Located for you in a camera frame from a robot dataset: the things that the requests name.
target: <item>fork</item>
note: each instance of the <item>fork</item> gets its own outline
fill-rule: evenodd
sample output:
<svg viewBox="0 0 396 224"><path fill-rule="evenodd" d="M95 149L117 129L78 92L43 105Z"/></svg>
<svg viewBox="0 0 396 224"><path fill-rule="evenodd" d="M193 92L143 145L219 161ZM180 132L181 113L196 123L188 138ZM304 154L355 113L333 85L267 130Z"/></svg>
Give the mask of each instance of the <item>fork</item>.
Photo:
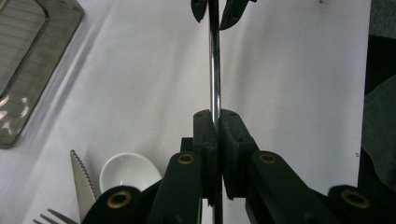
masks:
<svg viewBox="0 0 396 224"><path fill-rule="evenodd" d="M64 215L62 215L62 214L60 214L60 213L58 213L58 212L56 212L56 211L54 211L54 210L52 210L50 208L47 209L47 211L49 211L51 214L53 214L54 216L56 216L57 218L59 218L61 221L63 221L66 224L78 224L77 222L75 222L74 220L70 219L69 217L66 217L66 216L64 216ZM60 224L59 222L57 222L57 221L55 221L55 220L53 220L53 219L51 219L49 217L46 217L43 214L40 214L40 216L42 218L44 218L45 220L47 220L48 223L50 223L50 224ZM44 223L42 223L40 221L37 221L35 219L33 219L33 222L35 224L44 224Z"/></svg>

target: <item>metal rod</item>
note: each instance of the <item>metal rod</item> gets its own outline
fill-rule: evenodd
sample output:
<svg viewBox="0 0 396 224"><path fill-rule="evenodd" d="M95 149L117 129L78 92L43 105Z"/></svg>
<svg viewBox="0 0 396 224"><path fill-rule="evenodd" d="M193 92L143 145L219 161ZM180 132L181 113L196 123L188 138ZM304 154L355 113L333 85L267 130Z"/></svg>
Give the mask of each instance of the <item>metal rod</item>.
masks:
<svg viewBox="0 0 396 224"><path fill-rule="evenodd" d="M209 0L210 112L216 130L221 113L219 0Z"/></svg>
<svg viewBox="0 0 396 224"><path fill-rule="evenodd" d="M212 120L219 133L219 118L221 113L220 95L220 44L219 44L219 0L209 0L209 52L210 52L210 112ZM214 224L222 224L222 180L219 183L212 209Z"/></svg>

